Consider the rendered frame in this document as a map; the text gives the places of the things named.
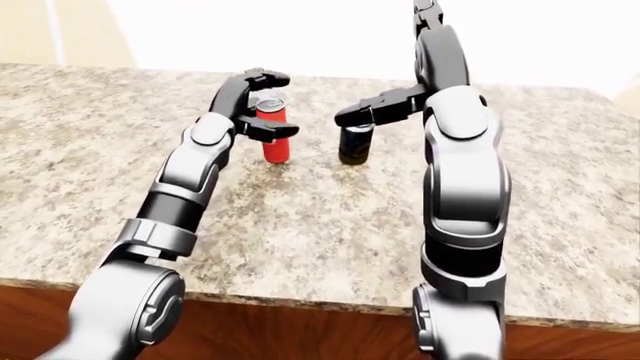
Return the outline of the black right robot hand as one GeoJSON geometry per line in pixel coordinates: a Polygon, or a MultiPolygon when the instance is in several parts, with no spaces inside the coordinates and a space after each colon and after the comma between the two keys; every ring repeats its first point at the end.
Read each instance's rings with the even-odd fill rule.
{"type": "Polygon", "coordinates": [[[413,0],[415,76],[410,88],[391,89],[336,113],[341,128],[386,125],[424,109],[427,98],[443,89],[470,84],[466,59],[452,26],[444,23],[437,0],[413,0]]]}

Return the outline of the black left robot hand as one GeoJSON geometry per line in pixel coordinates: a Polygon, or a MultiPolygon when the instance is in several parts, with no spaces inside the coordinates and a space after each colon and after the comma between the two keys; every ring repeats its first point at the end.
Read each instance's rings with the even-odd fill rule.
{"type": "Polygon", "coordinates": [[[274,140],[295,136],[299,127],[257,117],[249,106],[250,92],[288,86],[290,77],[278,71],[253,68],[243,74],[229,77],[214,96],[209,111],[226,116],[234,123],[236,134],[251,140],[272,143],[274,140]]]}

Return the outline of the red drink can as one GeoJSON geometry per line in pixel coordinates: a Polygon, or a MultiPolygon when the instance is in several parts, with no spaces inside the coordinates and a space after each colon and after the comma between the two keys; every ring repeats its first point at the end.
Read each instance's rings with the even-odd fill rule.
{"type": "MultiPolygon", "coordinates": [[[[285,123],[286,104],[279,95],[262,95],[257,97],[256,115],[258,118],[285,123]]],[[[270,164],[284,164],[290,158],[290,145],[288,139],[274,140],[272,143],[263,144],[263,155],[270,164]]]]}

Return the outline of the black drink can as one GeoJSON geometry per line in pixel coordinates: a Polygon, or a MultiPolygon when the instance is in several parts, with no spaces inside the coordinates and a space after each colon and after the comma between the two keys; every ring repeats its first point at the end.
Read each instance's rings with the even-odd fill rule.
{"type": "Polygon", "coordinates": [[[364,164],[369,157],[375,125],[341,128],[339,159],[343,164],[364,164]]]}

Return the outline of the wooden counter cabinet front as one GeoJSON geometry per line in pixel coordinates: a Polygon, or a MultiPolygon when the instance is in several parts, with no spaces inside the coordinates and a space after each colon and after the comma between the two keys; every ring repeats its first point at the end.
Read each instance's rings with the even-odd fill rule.
{"type": "MultiPolygon", "coordinates": [[[[0,360],[32,360],[67,329],[73,294],[0,286],[0,360]]],[[[640,360],[640,334],[507,327],[507,360],[640,360]]],[[[190,300],[172,335],[138,360],[431,360],[411,320],[190,300]]]]}

